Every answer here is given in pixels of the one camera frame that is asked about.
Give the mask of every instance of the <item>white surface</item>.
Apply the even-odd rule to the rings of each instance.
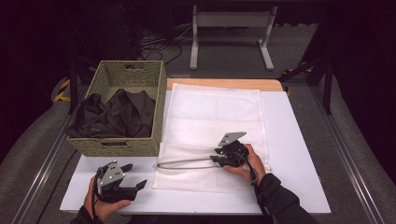
[[[180,168],[178,170],[158,168],[152,187],[218,193],[251,192],[251,186],[242,178],[224,172],[209,158],[219,155],[214,149],[219,147],[218,143],[224,134],[246,132],[239,141],[250,143],[262,161],[268,161],[260,99],[258,90],[174,83],[164,117],[158,163],[206,160],[167,165]]]
[[[169,103],[166,94],[165,113]],[[307,151],[300,128],[294,117],[288,96],[283,91],[262,91],[269,148],[269,163],[282,185],[293,191],[301,206],[309,213],[330,213],[330,207],[321,187],[315,167]],[[61,210],[77,212],[87,193],[88,185],[97,168],[116,160],[119,165],[132,163],[122,186],[134,186],[147,179],[135,201],[121,213],[127,214],[261,214],[253,192],[210,193],[152,189],[153,164],[157,158],[87,158],[81,156],[78,167],[64,195]]]

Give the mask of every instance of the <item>white table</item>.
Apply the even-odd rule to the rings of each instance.
[[[166,116],[170,91],[166,93]],[[282,185],[293,191],[301,206],[309,213],[330,213],[323,188],[306,148],[303,136],[294,117],[288,96],[283,91],[262,91],[262,111],[265,119],[269,148],[269,163]],[[121,183],[134,187],[147,179],[144,189],[137,193],[132,205],[120,210],[122,214],[173,214],[173,215],[258,215],[261,210],[251,193],[210,193],[152,189],[156,157],[140,158],[89,158],[81,156],[76,171],[64,195],[61,210],[77,212],[88,191],[91,177],[97,168],[110,161],[119,165],[132,163]]]

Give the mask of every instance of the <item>black jacket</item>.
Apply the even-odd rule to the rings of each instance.
[[[257,203],[264,214],[276,217],[278,224],[317,224],[301,206],[299,198],[290,190],[280,185],[280,180],[273,174],[267,174],[260,185],[255,188]],[[94,223],[84,206],[70,224]]]

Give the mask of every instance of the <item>white towel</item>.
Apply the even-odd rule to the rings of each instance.
[[[226,133],[247,132],[250,143],[268,161],[260,91],[174,84],[168,106],[158,163],[208,158]],[[167,167],[207,167],[211,160],[168,164]],[[210,192],[251,190],[241,177],[220,168],[167,170],[157,168],[154,189]]]

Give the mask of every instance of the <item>green wicker basket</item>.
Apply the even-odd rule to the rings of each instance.
[[[87,157],[154,157],[158,156],[163,132],[163,107],[166,94],[166,72],[160,61],[102,61],[96,70],[86,98],[102,95],[106,103],[118,90],[135,93],[146,91],[155,100],[154,121],[150,138],[71,138],[68,141]]]

